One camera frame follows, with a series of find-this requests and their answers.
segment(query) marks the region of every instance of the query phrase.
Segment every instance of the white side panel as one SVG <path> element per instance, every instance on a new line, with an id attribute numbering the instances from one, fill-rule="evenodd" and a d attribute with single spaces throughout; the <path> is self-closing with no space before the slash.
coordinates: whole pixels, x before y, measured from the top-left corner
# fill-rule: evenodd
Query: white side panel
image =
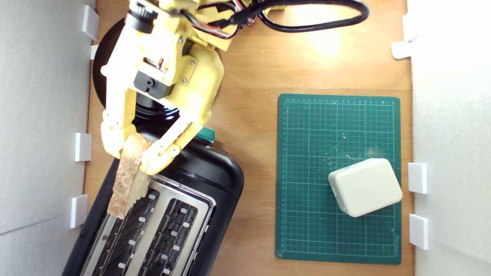
<path id="1" fill-rule="evenodd" d="M 491 262 L 491 2 L 408 4 L 424 26 L 411 43 L 413 154 L 430 183 L 415 194 L 415 213 L 431 221 L 416 276 L 490 275 L 479 260 Z"/>
<path id="2" fill-rule="evenodd" d="M 85 2 L 0 1 L 0 234 L 67 214 L 82 194 L 74 141 L 87 130 Z"/>
<path id="3" fill-rule="evenodd" d="M 60 275 L 80 233 L 68 215 L 0 235 L 0 275 Z"/>
<path id="4" fill-rule="evenodd" d="M 416 248 L 417 276 L 489 276 L 491 264 L 440 243 L 430 250 Z"/>

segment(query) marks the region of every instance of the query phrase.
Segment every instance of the yellow robotic arm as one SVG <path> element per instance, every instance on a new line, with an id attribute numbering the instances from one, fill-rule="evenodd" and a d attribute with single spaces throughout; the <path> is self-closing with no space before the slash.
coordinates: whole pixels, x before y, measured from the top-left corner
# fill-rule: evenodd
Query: yellow robotic arm
<path id="1" fill-rule="evenodd" d="M 252 0 L 251 5 L 251 0 L 208 1 L 130 0 L 126 25 L 101 69 L 107 78 L 102 141 L 114 157 L 121 158 L 126 139 L 136 133 L 132 121 L 137 93 L 179 109 L 180 117 L 142 154 L 139 170 L 146 174 L 169 165 L 209 121 L 224 73 L 215 47 L 228 49 L 237 24 L 251 23 L 257 16 L 275 30 L 304 32 L 354 25 L 368 17 L 366 6 L 355 0 Z M 347 6 L 360 15 L 308 26 L 282 26 L 266 17 L 271 8 L 316 3 Z M 218 11 L 219 5 L 225 9 Z"/>
<path id="2" fill-rule="evenodd" d="M 142 156 L 139 169 L 150 175 L 169 165 L 208 122 L 223 78 L 223 65 L 210 43 L 213 41 L 201 39 L 188 19 L 172 14 L 175 9 L 196 12 L 197 8 L 198 2 L 193 0 L 160 1 L 159 6 L 144 0 L 130 1 L 126 25 L 101 69 L 107 78 L 101 134 L 105 150 L 114 157 L 121 157 L 126 138 L 136 132 L 132 124 L 136 93 L 179 109 L 177 121 Z M 211 38 L 228 47 L 221 41 L 224 39 Z"/>

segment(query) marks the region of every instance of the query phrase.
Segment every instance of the cutting mat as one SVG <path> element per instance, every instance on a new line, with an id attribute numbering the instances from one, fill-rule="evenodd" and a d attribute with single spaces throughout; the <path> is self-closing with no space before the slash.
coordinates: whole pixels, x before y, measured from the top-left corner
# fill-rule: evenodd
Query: cutting mat
<path id="1" fill-rule="evenodd" d="M 388 159 L 401 183 L 400 102 L 393 97 L 282 94 L 278 99 L 278 258 L 400 264 L 401 203 L 352 218 L 330 172 Z"/>

